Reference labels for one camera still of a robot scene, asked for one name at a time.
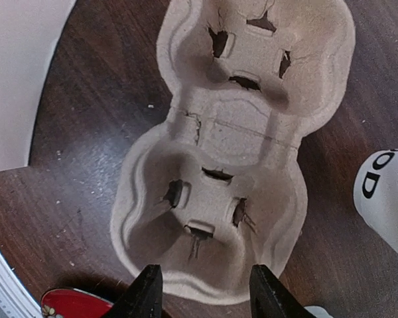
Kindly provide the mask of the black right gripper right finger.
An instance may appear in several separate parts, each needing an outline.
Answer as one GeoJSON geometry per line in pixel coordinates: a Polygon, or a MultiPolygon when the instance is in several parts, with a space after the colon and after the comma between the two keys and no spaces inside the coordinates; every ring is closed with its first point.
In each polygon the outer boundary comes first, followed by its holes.
{"type": "Polygon", "coordinates": [[[311,318],[306,310],[263,264],[253,265],[249,277],[250,306],[253,318],[311,318]]]}

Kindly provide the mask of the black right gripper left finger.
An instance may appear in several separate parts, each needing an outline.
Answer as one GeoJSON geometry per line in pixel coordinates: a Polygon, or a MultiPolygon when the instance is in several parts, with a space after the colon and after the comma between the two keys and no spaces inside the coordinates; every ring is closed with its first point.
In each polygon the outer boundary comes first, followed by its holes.
{"type": "Polygon", "coordinates": [[[105,314],[106,318],[162,317],[163,275],[161,266],[147,265],[126,292],[105,314]]]}

